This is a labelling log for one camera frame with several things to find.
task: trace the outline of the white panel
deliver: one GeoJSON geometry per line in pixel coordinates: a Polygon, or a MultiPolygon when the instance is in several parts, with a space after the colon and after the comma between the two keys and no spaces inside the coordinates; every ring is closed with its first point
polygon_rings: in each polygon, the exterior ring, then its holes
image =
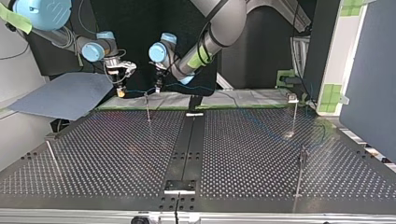
{"type": "MultiPolygon", "coordinates": [[[[10,32],[0,19],[0,58],[23,52],[26,45],[27,42],[10,32]]],[[[20,57],[0,60],[0,102],[24,95],[44,83],[30,49],[20,57]]]]}
{"type": "MultiPolygon", "coordinates": [[[[8,0],[0,0],[7,5],[8,0]]],[[[0,59],[25,50],[27,42],[0,19],[0,59]]],[[[51,119],[4,110],[45,84],[29,49],[17,58],[0,60],[0,170],[44,142],[51,119]]]]}
{"type": "Polygon", "coordinates": [[[347,58],[356,41],[360,20],[361,17],[338,18],[324,83],[342,83],[347,58]]]}
{"type": "MultiPolygon", "coordinates": [[[[325,74],[319,94],[318,105],[325,84],[342,85],[341,92],[345,93],[349,81],[351,65],[356,54],[357,45],[361,36],[361,27],[364,22],[367,6],[362,7],[359,16],[338,17],[332,45],[329,52],[325,74]]],[[[339,116],[342,105],[338,104],[334,113],[319,113],[321,116],[339,116]]]]}
{"type": "Polygon", "coordinates": [[[22,113],[0,119],[0,171],[44,143],[51,119],[22,113]]]}

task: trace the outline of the perforated metal table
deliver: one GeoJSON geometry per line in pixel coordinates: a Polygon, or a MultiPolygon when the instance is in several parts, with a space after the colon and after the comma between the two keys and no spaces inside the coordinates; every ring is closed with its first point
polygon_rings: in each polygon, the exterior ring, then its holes
{"type": "Polygon", "coordinates": [[[396,215],[396,174],[305,109],[293,129],[292,113],[92,112],[0,173],[0,208],[396,215]],[[168,180],[195,194],[165,194],[168,180]]]}

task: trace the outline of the blue cable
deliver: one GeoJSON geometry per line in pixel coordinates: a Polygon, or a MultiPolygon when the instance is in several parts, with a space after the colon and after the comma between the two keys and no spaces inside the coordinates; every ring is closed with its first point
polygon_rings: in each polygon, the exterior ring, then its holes
{"type": "Polygon", "coordinates": [[[153,87],[153,88],[149,89],[148,91],[126,91],[126,92],[147,93],[147,92],[149,92],[149,91],[154,91],[154,90],[155,90],[155,88],[153,87]]]}
{"type": "MultiPolygon", "coordinates": [[[[207,90],[207,91],[216,91],[216,90],[212,90],[212,89],[210,89],[210,88],[208,88],[208,87],[204,87],[204,86],[188,87],[188,86],[185,86],[185,85],[180,84],[180,83],[173,83],[173,84],[166,85],[166,87],[172,87],[172,86],[180,86],[180,87],[183,87],[183,88],[188,89],[188,90],[198,90],[198,89],[202,89],[202,90],[207,90]]],[[[149,89],[148,91],[126,91],[126,92],[147,93],[147,92],[153,91],[153,90],[155,90],[155,88],[151,88],[151,89],[149,89]]],[[[245,117],[247,117],[248,119],[252,120],[252,121],[253,121],[254,123],[256,123],[258,126],[262,127],[262,128],[264,129],[264,131],[265,131],[271,138],[275,139],[276,141],[281,141],[281,142],[288,143],[288,144],[290,144],[292,147],[301,148],[302,145],[299,145],[299,144],[297,144],[297,143],[295,143],[295,142],[292,142],[291,140],[284,139],[282,136],[280,136],[280,135],[278,135],[278,134],[276,134],[276,133],[273,133],[273,132],[272,132],[261,120],[255,118],[255,117],[250,116],[249,113],[248,113],[245,109],[241,108],[241,107],[238,105],[238,103],[236,102],[235,98],[233,98],[233,97],[230,96],[229,94],[227,94],[227,93],[225,93],[225,92],[221,92],[221,91],[216,91],[216,92],[218,92],[218,93],[220,93],[220,94],[223,94],[223,95],[226,95],[226,96],[228,96],[229,98],[231,98],[231,99],[233,100],[233,103],[235,104],[236,108],[242,110],[242,112],[244,113],[245,117]]],[[[309,146],[307,146],[307,149],[310,149],[310,148],[313,148],[313,147],[318,147],[318,146],[320,146],[321,144],[324,143],[325,137],[326,137],[326,127],[325,127],[323,124],[321,125],[321,127],[323,128],[323,135],[322,135],[322,138],[321,138],[320,142],[318,142],[318,143],[316,143],[316,144],[314,144],[314,145],[309,145],[309,146]]]]}

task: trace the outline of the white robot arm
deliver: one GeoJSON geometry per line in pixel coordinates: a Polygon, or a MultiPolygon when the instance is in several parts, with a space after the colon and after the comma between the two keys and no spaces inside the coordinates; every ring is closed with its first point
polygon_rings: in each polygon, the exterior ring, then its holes
{"type": "MultiPolygon", "coordinates": [[[[246,0],[191,0],[207,19],[197,44],[183,57],[175,55],[177,37],[164,33],[148,52],[157,71],[169,72],[182,84],[194,78],[194,71],[209,64],[221,49],[231,46],[242,34],[247,19],[246,0]]],[[[162,87],[159,79],[157,90],[162,87]]]]}
{"type": "MultiPolygon", "coordinates": [[[[111,76],[119,97],[125,95],[126,79],[136,69],[136,65],[123,62],[112,32],[96,34],[92,40],[71,32],[65,24],[71,15],[71,0],[11,0],[8,9],[29,18],[33,32],[52,42],[58,48],[74,51],[94,63],[103,61],[105,72],[111,76]]],[[[11,31],[15,27],[7,24],[11,31]]]]}

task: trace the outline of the vertical rod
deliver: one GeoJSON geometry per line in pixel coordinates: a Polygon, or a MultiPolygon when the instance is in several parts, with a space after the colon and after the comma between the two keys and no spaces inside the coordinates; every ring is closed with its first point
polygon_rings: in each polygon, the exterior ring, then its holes
{"type": "Polygon", "coordinates": [[[145,92],[145,97],[146,97],[146,111],[148,112],[148,122],[150,122],[151,119],[149,117],[149,96],[146,92],[145,92]]]}

